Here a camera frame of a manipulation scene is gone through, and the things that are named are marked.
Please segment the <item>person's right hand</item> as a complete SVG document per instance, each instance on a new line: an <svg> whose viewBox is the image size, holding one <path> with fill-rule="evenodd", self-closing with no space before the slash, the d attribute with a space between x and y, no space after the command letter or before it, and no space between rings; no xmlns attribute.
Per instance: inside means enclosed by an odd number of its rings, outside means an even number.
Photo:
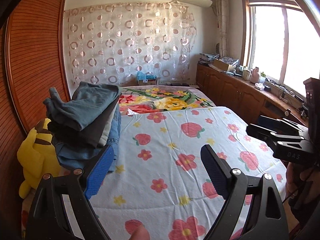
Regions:
<svg viewBox="0 0 320 240"><path fill-rule="evenodd" d="M309 186L303 189L303 203L308 204L319 196L319 170L306 168L302 165L288 163L286 169L286 197L296 196L301 188L301 181L306 181Z"/></svg>

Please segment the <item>person's left hand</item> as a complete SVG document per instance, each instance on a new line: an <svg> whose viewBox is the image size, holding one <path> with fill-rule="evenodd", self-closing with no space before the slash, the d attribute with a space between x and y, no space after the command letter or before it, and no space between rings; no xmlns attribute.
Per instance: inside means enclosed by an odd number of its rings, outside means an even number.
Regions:
<svg viewBox="0 0 320 240"><path fill-rule="evenodd" d="M131 235L129 240L150 240L150 234L144 225L140 225Z"/></svg>

